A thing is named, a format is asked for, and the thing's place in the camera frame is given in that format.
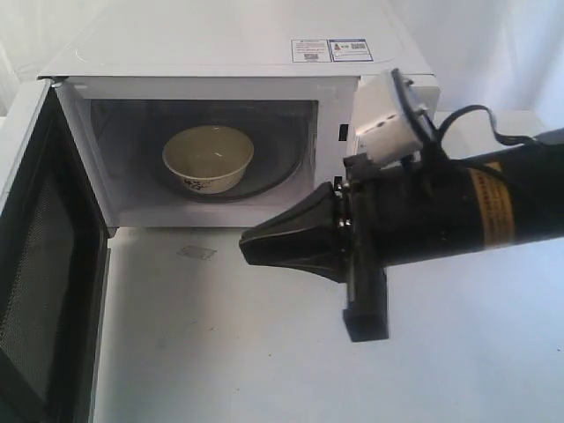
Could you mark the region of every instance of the table surface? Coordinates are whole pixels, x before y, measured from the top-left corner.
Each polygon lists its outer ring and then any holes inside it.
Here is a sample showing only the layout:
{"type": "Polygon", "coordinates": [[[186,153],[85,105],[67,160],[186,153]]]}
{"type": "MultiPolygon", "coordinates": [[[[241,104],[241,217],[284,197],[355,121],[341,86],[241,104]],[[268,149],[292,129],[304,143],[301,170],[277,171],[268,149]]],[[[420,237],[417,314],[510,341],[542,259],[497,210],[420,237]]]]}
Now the table surface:
{"type": "MultiPolygon", "coordinates": [[[[530,112],[499,124],[542,130],[530,112]]],[[[482,114],[445,145],[499,148],[482,114]]],[[[561,421],[564,242],[392,267],[390,339],[352,344],[344,286],[247,266],[240,233],[121,228],[110,241],[94,421],[561,421]]]]}

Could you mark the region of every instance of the open microwave door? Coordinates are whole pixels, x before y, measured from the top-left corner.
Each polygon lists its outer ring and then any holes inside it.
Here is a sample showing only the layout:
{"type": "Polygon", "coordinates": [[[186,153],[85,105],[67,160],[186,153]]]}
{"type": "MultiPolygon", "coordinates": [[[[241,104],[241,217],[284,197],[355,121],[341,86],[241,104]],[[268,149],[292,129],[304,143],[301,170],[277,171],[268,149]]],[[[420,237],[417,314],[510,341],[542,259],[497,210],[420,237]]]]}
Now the open microwave door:
{"type": "Polygon", "coordinates": [[[86,422],[108,229],[51,81],[0,130],[0,420],[86,422]]]}

